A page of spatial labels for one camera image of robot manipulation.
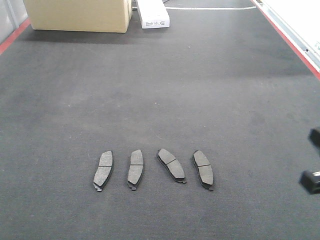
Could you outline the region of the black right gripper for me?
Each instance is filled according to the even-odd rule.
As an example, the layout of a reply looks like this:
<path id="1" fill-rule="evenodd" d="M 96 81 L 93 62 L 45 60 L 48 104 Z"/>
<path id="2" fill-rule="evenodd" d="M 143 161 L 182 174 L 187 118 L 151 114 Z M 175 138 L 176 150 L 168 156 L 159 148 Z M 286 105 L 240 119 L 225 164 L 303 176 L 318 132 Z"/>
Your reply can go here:
<path id="1" fill-rule="evenodd" d="M 320 153 L 320 127 L 314 127 L 310 130 L 309 141 L 316 149 L 317 153 Z M 307 190 L 309 194 L 320 193 L 320 171 L 305 170 L 302 172 L 299 183 Z"/>

